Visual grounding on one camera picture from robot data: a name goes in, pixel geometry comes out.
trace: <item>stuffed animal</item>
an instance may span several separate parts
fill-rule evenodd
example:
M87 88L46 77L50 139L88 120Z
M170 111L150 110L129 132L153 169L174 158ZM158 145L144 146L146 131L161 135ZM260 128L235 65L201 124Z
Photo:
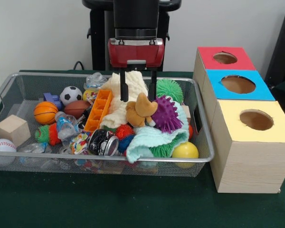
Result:
M126 106L126 120L133 127L144 127L145 121L149 126L154 127L155 122L152 120L153 115L157 110L157 103L150 102L144 93L138 94L137 100L129 101Z

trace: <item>orange plastic tray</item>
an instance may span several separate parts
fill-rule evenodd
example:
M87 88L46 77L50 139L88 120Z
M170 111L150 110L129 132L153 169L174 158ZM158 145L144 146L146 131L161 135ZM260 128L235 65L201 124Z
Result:
M111 90L101 89L98 91L91 113L86 121L85 131L93 133L96 129L99 129L103 117L109 112L111 101Z

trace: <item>mint green cloth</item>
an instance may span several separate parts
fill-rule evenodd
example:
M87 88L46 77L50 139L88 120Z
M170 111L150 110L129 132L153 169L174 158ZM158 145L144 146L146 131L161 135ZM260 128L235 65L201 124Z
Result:
M175 102L174 106L177 107L178 118L183 122L182 128L175 130L171 134L162 133L161 130L149 126L135 128L136 136L127 149L127 159L130 163L134 163L140 157L154 157L150 148L162 145L167 145L169 149L162 153L165 155L164 157L171 157L175 147L188 141L189 125L187 116L179 103Z

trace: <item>wire mesh basket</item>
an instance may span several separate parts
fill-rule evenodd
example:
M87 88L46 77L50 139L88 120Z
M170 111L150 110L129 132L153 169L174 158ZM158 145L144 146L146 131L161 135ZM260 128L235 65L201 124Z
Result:
M59 94L67 86L82 88L88 75L54 73L16 73L10 75L0 87L0 122L14 114L28 122L31 138L20 149L35 143L34 132L40 127L33 110L43 93ZM130 164L121 156L94 156L60 154L61 145L51 147L52 153L0 152L1 158L14 158L12 163L0 167L0 171L108 173L156 176L195 177L214 156L213 144L197 83L187 78L169 78L177 81L184 94L184 103L190 109L190 140L199 150L199 158L148 158L142 157ZM150 78L144 78L147 85Z

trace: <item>metal can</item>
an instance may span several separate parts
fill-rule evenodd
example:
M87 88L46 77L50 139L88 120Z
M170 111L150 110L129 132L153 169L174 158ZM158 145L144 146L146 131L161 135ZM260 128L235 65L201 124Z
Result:
M113 132L97 129L92 134L88 148L92 154L113 156L118 148L119 140Z

